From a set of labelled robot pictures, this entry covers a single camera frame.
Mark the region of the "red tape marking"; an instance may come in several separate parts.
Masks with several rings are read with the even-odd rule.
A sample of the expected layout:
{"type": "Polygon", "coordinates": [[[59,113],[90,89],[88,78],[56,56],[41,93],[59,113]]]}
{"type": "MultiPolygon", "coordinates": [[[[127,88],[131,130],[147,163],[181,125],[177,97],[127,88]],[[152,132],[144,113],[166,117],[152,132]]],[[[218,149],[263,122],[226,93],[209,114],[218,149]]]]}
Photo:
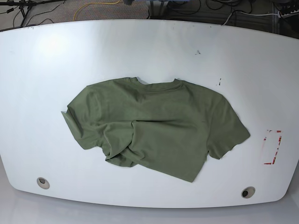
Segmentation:
{"type": "Polygon", "coordinates": [[[273,165],[275,163],[282,139],[282,131],[267,130],[263,139],[261,161],[263,165],[273,165]]]}

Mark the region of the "white power strip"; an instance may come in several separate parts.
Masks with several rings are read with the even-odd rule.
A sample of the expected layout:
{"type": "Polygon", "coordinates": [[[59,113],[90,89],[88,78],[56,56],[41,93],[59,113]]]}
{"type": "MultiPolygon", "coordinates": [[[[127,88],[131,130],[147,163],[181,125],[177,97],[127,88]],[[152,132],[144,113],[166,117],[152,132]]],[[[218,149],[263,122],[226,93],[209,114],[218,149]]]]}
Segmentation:
{"type": "Polygon", "coordinates": [[[291,6],[283,6],[278,13],[278,17],[283,19],[295,15],[299,15],[299,6],[297,4],[291,6]]]}

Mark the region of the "green T-shirt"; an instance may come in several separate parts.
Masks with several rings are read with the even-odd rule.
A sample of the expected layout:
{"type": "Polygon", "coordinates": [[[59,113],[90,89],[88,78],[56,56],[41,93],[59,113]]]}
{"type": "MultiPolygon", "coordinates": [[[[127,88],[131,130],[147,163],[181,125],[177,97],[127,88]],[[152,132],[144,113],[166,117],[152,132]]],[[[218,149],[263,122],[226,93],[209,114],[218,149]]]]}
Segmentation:
{"type": "Polygon", "coordinates": [[[63,113],[85,150],[100,147],[120,167],[141,165],[193,182],[207,157],[221,159],[250,133],[227,99],[175,79],[142,84],[135,77],[85,87],[63,113]]]}

